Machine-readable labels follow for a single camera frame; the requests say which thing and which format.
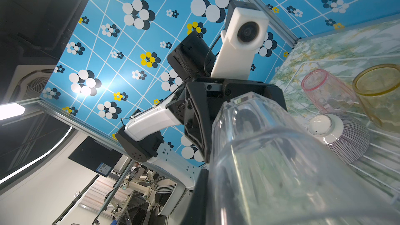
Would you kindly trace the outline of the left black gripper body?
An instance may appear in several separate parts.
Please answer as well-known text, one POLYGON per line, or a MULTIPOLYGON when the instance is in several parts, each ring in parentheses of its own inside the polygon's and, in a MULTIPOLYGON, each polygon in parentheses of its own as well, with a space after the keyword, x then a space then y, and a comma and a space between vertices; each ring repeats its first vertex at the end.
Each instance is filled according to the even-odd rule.
POLYGON ((184 87, 185 135, 209 162, 212 149, 212 123, 223 103, 249 92, 257 93, 287 110, 283 91, 273 84, 259 81, 199 78, 184 87))

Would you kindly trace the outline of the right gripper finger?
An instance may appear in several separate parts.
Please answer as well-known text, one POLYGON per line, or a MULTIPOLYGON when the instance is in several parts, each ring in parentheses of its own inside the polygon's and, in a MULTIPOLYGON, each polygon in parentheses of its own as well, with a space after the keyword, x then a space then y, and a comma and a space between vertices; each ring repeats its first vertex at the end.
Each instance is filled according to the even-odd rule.
POLYGON ((205 225, 208 198, 209 170, 202 169, 196 182, 192 198, 181 221, 182 225, 205 225))

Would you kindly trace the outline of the clear glass cup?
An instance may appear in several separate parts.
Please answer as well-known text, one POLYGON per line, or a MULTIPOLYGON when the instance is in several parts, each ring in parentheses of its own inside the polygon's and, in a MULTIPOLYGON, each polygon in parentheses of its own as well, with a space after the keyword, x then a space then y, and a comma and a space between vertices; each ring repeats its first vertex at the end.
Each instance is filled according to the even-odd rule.
POLYGON ((397 225, 400 214, 278 103, 223 103, 212 130, 208 225, 397 225))

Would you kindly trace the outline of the white wire dish rack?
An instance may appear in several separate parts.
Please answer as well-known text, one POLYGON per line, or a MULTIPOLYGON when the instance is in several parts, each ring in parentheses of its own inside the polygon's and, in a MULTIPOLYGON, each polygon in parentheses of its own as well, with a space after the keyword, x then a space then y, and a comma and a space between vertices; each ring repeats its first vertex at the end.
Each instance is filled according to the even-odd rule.
MULTIPOLYGON (((399 64, 399 55, 341 58, 336 60, 304 61, 297 65, 287 83, 284 96, 289 113, 304 128, 320 110, 306 96, 301 87, 302 80, 312 71, 323 69, 351 85, 354 78, 372 66, 399 64)), ((400 196, 400 136, 375 126, 361 109, 359 103, 345 111, 359 123, 361 136, 366 142, 354 138, 343 148, 340 156, 363 180, 390 197, 400 196)))

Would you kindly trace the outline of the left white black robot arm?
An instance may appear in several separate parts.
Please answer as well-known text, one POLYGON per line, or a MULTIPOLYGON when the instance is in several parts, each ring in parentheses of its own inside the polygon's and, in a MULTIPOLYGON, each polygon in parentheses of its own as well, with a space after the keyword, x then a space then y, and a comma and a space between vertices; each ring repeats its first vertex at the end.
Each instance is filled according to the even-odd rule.
POLYGON ((164 78, 176 75, 182 82, 172 86, 171 94, 160 103, 135 111, 118 130, 118 142, 135 161, 155 165, 194 189, 200 171, 186 159, 209 161, 211 126, 224 102, 255 92, 286 106, 279 87, 249 80, 254 56, 244 43, 215 55, 200 34, 192 32, 168 55, 173 70, 164 78), (197 151, 187 148, 178 156, 164 142, 161 131, 177 125, 184 126, 184 136, 197 151))

